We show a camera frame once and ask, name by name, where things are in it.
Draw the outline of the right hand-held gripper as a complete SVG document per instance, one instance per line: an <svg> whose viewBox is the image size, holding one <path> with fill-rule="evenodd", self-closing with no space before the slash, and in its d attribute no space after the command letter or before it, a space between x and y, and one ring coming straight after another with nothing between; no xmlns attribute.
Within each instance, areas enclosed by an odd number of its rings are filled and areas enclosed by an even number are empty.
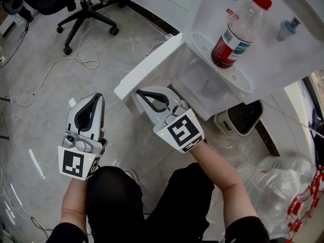
<svg viewBox="0 0 324 243"><path fill-rule="evenodd" d="M194 111L184 101L171 111L171 103L177 98L171 89L158 86L137 89L136 98L155 125L154 133L174 149L186 153L205 140Z"/></svg>

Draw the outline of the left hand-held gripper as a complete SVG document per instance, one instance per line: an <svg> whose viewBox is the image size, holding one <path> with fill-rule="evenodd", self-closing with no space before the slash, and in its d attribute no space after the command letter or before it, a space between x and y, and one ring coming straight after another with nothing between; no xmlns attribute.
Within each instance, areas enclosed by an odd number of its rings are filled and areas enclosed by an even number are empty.
<svg viewBox="0 0 324 243"><path fill-rule="evenodd" d="M93 175L108 143L101 138L104 108L103 95L96 93L82 98L69 110L67 130L58 147L60 174L79 180L87 180Z"/></svg>

